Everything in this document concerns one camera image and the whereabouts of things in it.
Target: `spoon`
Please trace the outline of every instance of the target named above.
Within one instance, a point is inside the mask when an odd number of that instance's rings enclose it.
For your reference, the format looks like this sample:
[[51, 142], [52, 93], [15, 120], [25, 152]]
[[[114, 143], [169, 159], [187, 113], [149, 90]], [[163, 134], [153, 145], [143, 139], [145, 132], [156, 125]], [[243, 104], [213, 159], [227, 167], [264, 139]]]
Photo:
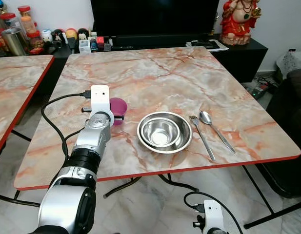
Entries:
[[219, 130], [212, 124], [212, 119], [211, 119], [211, 116], [209, 115], [209, 113], [207, 113], [206, 111], [200, 111], [199, 119], [201, 120], [201, 122], [210, 125], [211, 128], [213, 128], [213, 130], [216, 131], [216, 133], [219, 135], [219, 137], [221, 138], [223, 143], [227, 146], [227, 148], [230, 149], [233, 153], [236, 153], [234, 148], [228, 143], [228, 141], [222, 135], [222, 133], [220, 133]]

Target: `metal bowl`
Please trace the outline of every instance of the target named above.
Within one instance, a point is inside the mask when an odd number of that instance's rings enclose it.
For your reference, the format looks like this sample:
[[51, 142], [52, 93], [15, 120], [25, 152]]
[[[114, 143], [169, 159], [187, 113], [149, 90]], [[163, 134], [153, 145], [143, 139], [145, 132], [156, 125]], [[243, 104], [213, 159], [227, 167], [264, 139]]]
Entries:
[[[141, 127], [150, 119], [153, 118], [167, 118], [173, 122], [175, 122], [180, 129], [180, 137], [177, 139], [177, 141], [168, 146], [168, 147], [156, 147], [151, 146], [144, 141], [144, 139], [141, 137]], [[177, 153], [183, 149], [185, 149], [191, 142], [193, 138], [193, 131], [189, 125], [189, 123], [182, 117], [172, 112], [154, 112], [151, 114], [146, 115], [144, 118], [141, 119], [141, 121], [138, 123], [137, 126], [137, 137], [141, 141], [141, 143], [147, 147], [149, 150], [161, 153], [161, 154], [174, 154]]]
[[141, 138], [151, 146], [167, 147], [180, 137], [180, 128], [168, 118], [151, 118], [140, 129]]

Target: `red figurine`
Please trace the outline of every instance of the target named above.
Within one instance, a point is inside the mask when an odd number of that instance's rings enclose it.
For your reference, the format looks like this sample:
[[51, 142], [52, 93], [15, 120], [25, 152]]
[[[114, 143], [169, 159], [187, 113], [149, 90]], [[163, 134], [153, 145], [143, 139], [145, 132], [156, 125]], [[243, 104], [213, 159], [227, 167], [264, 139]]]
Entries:
[[254, 28], [261, 9], [260, 0], [229, 0], [224, 4], [221, 22], [221, 41], [228, 45], [245, 45], [250, 41], [250, 28]]

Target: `metal fork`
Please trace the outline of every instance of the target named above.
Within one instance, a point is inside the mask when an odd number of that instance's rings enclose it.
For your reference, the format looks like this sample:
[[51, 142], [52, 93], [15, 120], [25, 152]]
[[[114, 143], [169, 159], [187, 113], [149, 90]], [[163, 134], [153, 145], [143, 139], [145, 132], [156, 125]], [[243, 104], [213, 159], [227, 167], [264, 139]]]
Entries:
[[200, 132], [200, 130], [199, 130], [199, 128], [198, 128], [199, 119], [198, 119], [196, 116], [190, 116], [189, 118], [191, 119], [191, 121], [192, 121], [192, 122], [194, 123], [194, 125], [196, 126], [196, 128], [197, 128], [197, 130], [198, 130], [198, 132], [199, 132], [199, 135], [200, 135], [200, 137], [201, 137], [201, 139], [202, 139], [202, 141], [203, 141], [203, 143], [204, 143], [204, 145], [205, 145], [205, 147], [206, 147], [206, 149], [207, 149], [207, 151], [208, 151], [208, 153], [209, 153], [209, 155], [210, 155], [210, 158], [212, 159], [212, 161], [215, 161], [215, 157], [214, 157], [214, 155], [213, 155], [212, 150], [210, 149], [210, 147], [209, 147], [209, 145], [208, 145], [207, 140], [204, 138], [204, 136], [202, 135], [202, 133]]

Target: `pink cup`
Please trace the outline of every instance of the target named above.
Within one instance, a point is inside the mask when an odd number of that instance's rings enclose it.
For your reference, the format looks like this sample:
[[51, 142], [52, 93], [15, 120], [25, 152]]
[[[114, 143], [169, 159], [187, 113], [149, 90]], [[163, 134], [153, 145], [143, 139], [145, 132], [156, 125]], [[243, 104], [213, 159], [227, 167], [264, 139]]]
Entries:
[[[127, 110], [126, 102], [118, 97], [113, 97], [110, 99], [110, 109], [114, 116], [124, 116]], [[120, 125], [123, 120], [115, 120], [114, 125]]]

